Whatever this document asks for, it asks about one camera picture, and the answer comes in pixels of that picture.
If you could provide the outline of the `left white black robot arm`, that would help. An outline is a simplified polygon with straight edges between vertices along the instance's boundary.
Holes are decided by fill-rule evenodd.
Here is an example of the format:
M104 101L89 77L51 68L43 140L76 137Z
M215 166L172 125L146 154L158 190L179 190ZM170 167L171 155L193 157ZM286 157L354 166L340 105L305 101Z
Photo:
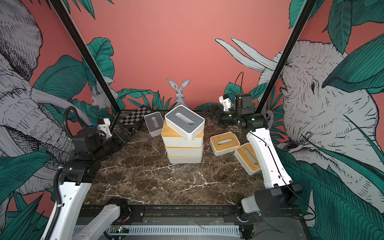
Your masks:
M87 124L75 107L65 109L63 127L75 149L70 160L59 168L54 177L56 205L42 235L43 240L97 240L113 222L124 223L132 217L128 201L114 197L79 234L73 234L101 162L121 150L139 127L130 125L112 133L110 125L109 119L98 119L96 123Z

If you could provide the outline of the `large bamboo lid tissue box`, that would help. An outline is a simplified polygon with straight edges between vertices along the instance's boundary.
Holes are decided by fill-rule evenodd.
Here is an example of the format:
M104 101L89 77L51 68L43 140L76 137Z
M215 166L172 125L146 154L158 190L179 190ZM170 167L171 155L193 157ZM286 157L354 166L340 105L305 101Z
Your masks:
M200 148L180 148L165 147L168 157L201 157L204 147Z

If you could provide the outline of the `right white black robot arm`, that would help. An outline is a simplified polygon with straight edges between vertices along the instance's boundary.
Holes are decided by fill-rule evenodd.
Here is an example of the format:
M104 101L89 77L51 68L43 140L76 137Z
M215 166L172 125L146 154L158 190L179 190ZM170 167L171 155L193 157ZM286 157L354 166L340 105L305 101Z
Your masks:
M241 200L244 214L274 212L294 204L302 192L300 184L294 184L277 154L271 139L268 124L262 114L240 115L235 111L225 112L214 105L207 112L218 124L226 128L237 125L246 134L247 140L255 151L261 167L265 189L255 191L248 198Z

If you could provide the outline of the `small bamboo lid tissue box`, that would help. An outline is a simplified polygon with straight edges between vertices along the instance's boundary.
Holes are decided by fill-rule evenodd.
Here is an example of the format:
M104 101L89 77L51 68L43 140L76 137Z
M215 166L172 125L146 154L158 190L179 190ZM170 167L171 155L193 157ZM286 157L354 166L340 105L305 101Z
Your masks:
M227 132L210 137L210 145L215 156L222 156L234 152L241 144L234 133Z

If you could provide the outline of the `edge bamboo tissue box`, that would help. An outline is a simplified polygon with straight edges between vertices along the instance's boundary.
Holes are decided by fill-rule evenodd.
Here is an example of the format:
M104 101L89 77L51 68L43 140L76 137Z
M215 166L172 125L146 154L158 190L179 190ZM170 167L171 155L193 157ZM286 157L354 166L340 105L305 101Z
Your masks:
M253 176L261 171L256 153L250 143L237 147L234 151L234 156L248 175Z

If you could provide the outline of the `yellow lid tissue box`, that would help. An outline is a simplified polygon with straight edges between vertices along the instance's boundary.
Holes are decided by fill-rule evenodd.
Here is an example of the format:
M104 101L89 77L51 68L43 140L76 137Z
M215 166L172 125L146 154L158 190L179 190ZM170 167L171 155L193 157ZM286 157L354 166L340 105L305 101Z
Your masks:
M190 157L169 157L170 164L199 164L202 162L203 156Z

